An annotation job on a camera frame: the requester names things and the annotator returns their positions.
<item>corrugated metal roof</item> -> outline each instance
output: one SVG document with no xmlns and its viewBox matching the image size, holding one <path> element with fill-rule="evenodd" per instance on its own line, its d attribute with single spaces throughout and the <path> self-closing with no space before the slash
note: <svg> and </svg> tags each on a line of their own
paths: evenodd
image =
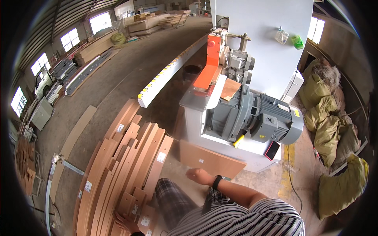
<svg viewBox="0 0 378 236">
<path fill-rule="evenodd" d="M 39 22 L 31 30 L 30 36 L 21 53 L 18 69 L 13 77 L 12 86 L 23 75 L 33 57 L 44 46 L 51 43 L 55 35 L 74 23 L 84 20 L 91 12 L 115 7 L 120 0 L 52 0 L 46 6 Z"/>
</svg>

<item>yellow floor line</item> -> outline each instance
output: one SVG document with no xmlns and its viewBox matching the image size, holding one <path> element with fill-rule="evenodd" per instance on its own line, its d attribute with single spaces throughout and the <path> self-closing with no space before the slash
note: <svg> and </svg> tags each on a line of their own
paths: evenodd
<svg viewBox="0 0 378 236">
<path fill-rule="evenodd" d="M 294 144 L 285 145 L 283 150 L 283 160 L 282 160 L 282 176 L 281 176 L 281 188 L 277 195 L 279 198 L 289 199 L 291 195 L 291 184 L 289 179 L 289 153 L 290 153 L 290 168 L 294 168 L 295 160 L 295 148 Z"/>
</svg>

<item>red phone case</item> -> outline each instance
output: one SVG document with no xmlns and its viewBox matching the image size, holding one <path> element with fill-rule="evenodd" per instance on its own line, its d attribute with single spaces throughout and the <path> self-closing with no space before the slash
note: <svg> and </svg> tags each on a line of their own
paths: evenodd
<svg viewBox="0 0 378 236">
<path fill-rule="evenodd" d="M 268 151 L 269 151 L 270 147 L 272 146 L 272 144 L 273 144 L 273 142 L 270 143 L 268 149 L 266 150 L 266 152 L 265 152 L 265 154 L 264 154 L 264 156 L 265 156 L 266 158 L 268 158 L 270 161 L 273 161 L 273 159 L 270 159 L 266 154 L 268 153 Z"/>
</svg>

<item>window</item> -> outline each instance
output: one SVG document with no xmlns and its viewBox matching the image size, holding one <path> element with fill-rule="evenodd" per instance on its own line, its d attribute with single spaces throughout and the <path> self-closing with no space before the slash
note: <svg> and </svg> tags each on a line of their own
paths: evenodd
<svg viewBox="0 0 378 236">
<path fill-rule="evenodd" d="M 64 50 L 68 52 L 71 48 L 73 48 L 80 42 L 79 35 L 77 34 L 77 29 L 74 28 L 63 37 L 61 37 L 60 40 L 62 41 Z"/>
<path fill-rule="evenodd" d="M 19 87 L 12 99 L 11 107 L 13 108 L 14 112 L 18 115 L 18 117 L 21 116 L 21 113 L 26 105 L 26 98 L 24 94 L 21 91 L 21 88 Z"/>
<path fill-rule="evenodd" d="M 38 58 L 38 60 L 31 66 L 31 71 L 33 75 L 36 76 L 38 71 L 42 68 L 42 66 L 46 66 L 46 69 L 49 70 L 51 68 L 50 63 L 48 62 L 46 53 L 44 52 L 42 56 Z"/>
<path fill-rule="evenodd" d="M 307 38 L 311 39 L 314 43 L 319 43 L 322 37 L 324 28 L 324 20 L 312 17 L 310 22 L 310 28 L 308 29 Z"/>
<path fill-rule="evenodd" d="M 110 20 L 110 15 L 108 12 L 105 12 L 101 15 L 98 15 L 89 20 L 91 23 L 93 34 L 97 33 L 98 31 L 111 27 L 112 21 Z"/>
</svg>

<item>gray electric motor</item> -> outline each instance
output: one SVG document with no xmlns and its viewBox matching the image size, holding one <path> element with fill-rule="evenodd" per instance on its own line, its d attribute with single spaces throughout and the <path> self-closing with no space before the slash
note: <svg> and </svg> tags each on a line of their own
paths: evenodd
<svg viewBox="0 0 378 236">
<path fill-rule="evenodd" d="M 258 142 L 292 144 L 302 130 L 303 115 L 299 109 L 268 95 L 253 93 L 243 84 L 230 101 L 220 98 L 218 105 L 208 110 L 204 132 L 235 142 L 243 131 L 249 131 L 251 139 Z"/>
</svg>

